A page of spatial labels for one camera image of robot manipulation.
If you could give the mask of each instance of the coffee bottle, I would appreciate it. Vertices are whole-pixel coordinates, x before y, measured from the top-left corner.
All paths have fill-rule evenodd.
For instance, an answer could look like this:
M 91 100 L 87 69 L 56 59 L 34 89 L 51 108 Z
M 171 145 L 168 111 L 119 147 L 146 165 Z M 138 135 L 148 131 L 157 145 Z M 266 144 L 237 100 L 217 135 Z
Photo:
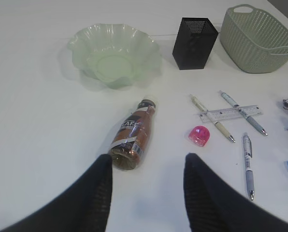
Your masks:
M 149 140 L 155 107 L 151 97 L 144 97 L 137 110 L 120 126 L 109 150 L 118 168 L 131 170 L 139 164 Z

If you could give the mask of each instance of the grey pen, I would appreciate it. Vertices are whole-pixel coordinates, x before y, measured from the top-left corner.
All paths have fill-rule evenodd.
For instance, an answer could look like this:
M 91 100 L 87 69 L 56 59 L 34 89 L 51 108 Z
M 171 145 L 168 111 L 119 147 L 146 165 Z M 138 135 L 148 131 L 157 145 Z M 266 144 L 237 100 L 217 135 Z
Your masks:
M 234 137 L 230 134 L 230 132 L 221 124 L 221 122 L 216 121 L 213 117 L 213 115 L 211 115 L 211 113 L 207 110 L 207 108 L 195 97 L 195 96 L 191 96 L 191 101 L 193 102 L 193 104 L 195 104 L 195 106 L 198 107 L 199 110 L 201 110 L 202 112 L 206 112 L 206 116 L 211 120 L 211 122 L 213 122 L 213 124 L 215 125 L 215 127 L 217 127 L 217 129 L 227 138 L 229 139 L 231 142 L 235 143 L 235 139 Z
M 252 149 L 251 141 L 247 133 L 243 135 L 244 157 L 245 157 L 245 170 L 246 170 L 246 184 L 247 192 L 250 200 L 254 200 L 255 188 L 254 188 L 254 176 L 251 170 Z
M 234 108 L 239 107 L 239 104 L 235 102 L 228 94 L 221 91 L 221 96 Z M 240 114 L 249 122 L 257 131 L 263 135 L 268 135 L 265 129 L 254 120 L 252 116 L 249 116 L 244 110 L 239 109 Z

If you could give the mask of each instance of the ruler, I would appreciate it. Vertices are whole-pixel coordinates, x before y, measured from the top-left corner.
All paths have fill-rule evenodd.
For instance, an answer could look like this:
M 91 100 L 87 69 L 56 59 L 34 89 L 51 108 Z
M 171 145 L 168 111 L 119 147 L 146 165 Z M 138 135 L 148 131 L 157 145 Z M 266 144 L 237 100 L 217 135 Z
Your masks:
M 213 122 L 232 120 L 232 119 L 243 117 L 239 112 L 240 109 L 244 110 L 244 112 L 246 112 L 248 116 L 256 116 L 256 115 L 263 114 L 257 105 L 249 105 L 249 106 L 242 106 L 242 107 L 236 107 L 236 108 L 202 112 L 199 114 L 199 117 L 203 123 L 211 122 L 211 120 L 206 116 L 206 114 L 209 112 L 210 115 L 212 116 L 211 118 L 214 119 Z

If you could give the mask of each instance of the black mesh pencil holder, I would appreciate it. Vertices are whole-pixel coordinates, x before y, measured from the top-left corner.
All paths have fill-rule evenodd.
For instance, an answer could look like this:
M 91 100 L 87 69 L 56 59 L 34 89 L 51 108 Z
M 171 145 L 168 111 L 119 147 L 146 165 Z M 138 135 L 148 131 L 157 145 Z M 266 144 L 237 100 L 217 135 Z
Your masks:
M 203 69 L 217 35 L 208 18 L 182 18 L 173 49 L 178 68 Z

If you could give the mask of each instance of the woven basket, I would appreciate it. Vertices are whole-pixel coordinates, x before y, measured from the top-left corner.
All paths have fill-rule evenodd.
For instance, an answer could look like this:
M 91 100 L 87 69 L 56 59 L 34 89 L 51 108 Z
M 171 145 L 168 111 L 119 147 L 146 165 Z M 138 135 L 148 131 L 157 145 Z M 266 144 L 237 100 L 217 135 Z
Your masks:
M 242 6 L 252 11 L 234 11 Z M 247 73 L 270 73 L 288 61 L 288 29 L 268 12 L 248 4 L 227 10 L 220 41 L 236 65 Z

